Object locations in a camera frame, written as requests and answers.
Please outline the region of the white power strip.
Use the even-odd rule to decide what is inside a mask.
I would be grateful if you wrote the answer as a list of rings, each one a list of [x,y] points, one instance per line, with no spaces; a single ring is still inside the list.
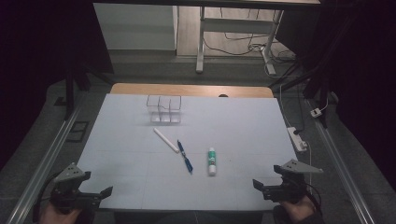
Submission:
[[[294,131],[296,130],[295,127],[289,127],[287,129],[289,136],[290,136],[290,140],[293,143],[295,149],[298,152],[305,152],[308,149],[308,145],[307,143],[302,139],[302,137],[300,136],[300,134],[295,134]]]

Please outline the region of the blue pen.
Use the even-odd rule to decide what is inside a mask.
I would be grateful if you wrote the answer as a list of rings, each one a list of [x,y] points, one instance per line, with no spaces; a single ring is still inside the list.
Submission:
[[[187,158],[187,155],[185,153],[184,147],[182,146],[182,144],[181,144],[181,142],[179,140],[177,140],[177,146],[178,146],[178,148],[179,148],[179,150],[181,152],[181,155],[182,155],[182,157],[184,159],[184,162],[185,162],[185,164],[187,166],[187,169],[188,169],[189,173],[192,175],[193,167],[191,165],[190,160]]]

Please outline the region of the person's left hand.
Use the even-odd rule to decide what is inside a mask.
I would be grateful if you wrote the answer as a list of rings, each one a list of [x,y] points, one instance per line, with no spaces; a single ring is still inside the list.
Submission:
[[[41,213],[39,224],[75,224],[81,210],[72,210],[69,214],[61,213],[52,203],[48,203]]]

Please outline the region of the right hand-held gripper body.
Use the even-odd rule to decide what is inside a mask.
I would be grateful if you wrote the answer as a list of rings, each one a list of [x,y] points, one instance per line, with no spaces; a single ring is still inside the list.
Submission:
[[[281,175],[282,183],[278,186],[262,186],[265,200],[278,202],[299,202],[306,194],[305,175],[323,174],[321,168],[291,159],[283,165],[275,165],[274,171]]]

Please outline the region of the clear acrylic pen organizer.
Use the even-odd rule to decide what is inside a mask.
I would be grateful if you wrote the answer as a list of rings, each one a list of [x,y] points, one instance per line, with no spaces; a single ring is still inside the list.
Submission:
[[[146,107],[151,122],[180,123],[182,98],[175,95],[149,95]]]

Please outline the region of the person's right hand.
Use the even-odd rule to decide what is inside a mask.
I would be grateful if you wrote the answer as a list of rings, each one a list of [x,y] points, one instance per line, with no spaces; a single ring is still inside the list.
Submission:
[[[280,205],[286,209],[293,224],[303,221],[305,218],[314,215],[316,212],[315,205],[307,196],[304,196],[297,203],[280,202]]]

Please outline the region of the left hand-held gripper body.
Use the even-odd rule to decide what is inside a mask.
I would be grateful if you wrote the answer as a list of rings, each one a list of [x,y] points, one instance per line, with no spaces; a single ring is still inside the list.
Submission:
[[[63,214],[75,209],[96,210],[101,202],[101,194],[79,190],[80,185],[90,178],[90,172],[81,171],[72,162],[54,178],[50,202]]]

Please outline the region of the metal floor rail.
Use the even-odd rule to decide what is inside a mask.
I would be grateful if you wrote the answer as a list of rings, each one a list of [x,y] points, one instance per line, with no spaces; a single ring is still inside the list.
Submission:
[[[46,150],[46,153],[42,157],[41,162],[38,164],[35,172],[32,174],[31,179],[29,180],[21,197],[17,201],[14,209],[7,219],[6,224],[22,224],[28,216],[35,203],[35,200],[38,197],[40,189],[44,186],[53,163],[62,149],[66,136],[71,130],[71,127],[81,110],[81,105],[82,99],[76,102],[75,107],[70,112],[68,119],[62,123],[60,130],[55,135],[53,141]]]
[[[347,196],[346,202],[353,207],[360,224],[375,224],[374,216],[350,173],[347,163],[334,143],[329,130],[324,127],[319,119],[315,119],[311,115],[309,115],[309,120],[315,125],[321,143],[321,147],[315,149],[314,154],[316,156],[322,155],[330,161],[329,168],[337,173],[338,181],[342,184],[342,190]]]

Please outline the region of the white desk frame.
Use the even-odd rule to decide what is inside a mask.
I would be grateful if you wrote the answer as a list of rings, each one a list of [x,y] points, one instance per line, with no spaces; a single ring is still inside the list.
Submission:
[[[269,75],[274,75],[276,73],[276,70],[271,61],[270,51],[276,36],[278,25],[281,21],[282,14],[282,10],[276,10],[274,12],[274,17],[270,21],[207,18],[205,16],[205,7],[200,7],[199,42],[197,49],[196,73],[203,73],[205,33],[212,32],[267,35],[267,42],[264,47],[260,48],[260,53],[264,60],[264,66],[266,68],[266,71]]]

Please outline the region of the black stand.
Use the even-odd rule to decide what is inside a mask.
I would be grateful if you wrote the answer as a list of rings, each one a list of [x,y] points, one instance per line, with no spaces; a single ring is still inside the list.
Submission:
[[[323,128],[327,128],[326,109],[329,92],[329,74],[326,72],[327,65],[326,63],[318,63],[314,68],[303,72],[294,80],[287,83],[283,82],[285,78],[290,77],[300,67],[301,65],[299,63],[294,63],[278,80],[270,84],[268,88],[273,93],[281,93],[304,81],[308,81],[303,90],[303,96],[305,99],[313,99],[319,93],[318,108],[321,111],[321,115],[318,116],[318,121]]]
[[[88,74],[98,77],[110,86],[115,84],[114,80],[106,76],[104,73],[99,72],[93,66],[90,66],[87,63],[78,63],[74,68],[68,70],[65,75],[66,112],[64,119],[70,119],[72,113],[75,111],[74,84],[77,84],[81,91],[88,91],[91,88],[92,84],[89,81]]]

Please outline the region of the white pen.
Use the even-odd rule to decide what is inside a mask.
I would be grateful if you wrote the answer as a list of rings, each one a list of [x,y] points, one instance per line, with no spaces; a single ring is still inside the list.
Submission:
[[[153,131],[168,145],[174,152],[179,153],[179,149],[168,139],[166,138],[157,128],[153,128]]]

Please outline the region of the white cabinet panel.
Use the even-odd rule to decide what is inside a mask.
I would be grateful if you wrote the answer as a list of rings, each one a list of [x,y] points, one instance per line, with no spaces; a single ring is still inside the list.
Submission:
[[[93,4],[108,49],[175,50],[177,7]]]

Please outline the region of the green and white glue stick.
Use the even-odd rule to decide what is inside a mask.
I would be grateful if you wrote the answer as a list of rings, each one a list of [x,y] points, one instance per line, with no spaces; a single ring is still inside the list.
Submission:
[[[210,176],[214,176],[217,173],[217,159],[216,159],[216,150],[213,147],[211,147],[208,150],[207,158],[208,158],[208,174]]]

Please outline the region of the black floor plate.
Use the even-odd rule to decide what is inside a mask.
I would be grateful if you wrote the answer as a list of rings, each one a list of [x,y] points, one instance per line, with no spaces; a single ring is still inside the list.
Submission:
[[[84,140],[89,124],[88,121],[75,121],[67,135],[66,141],[70,143],[81,143]]]

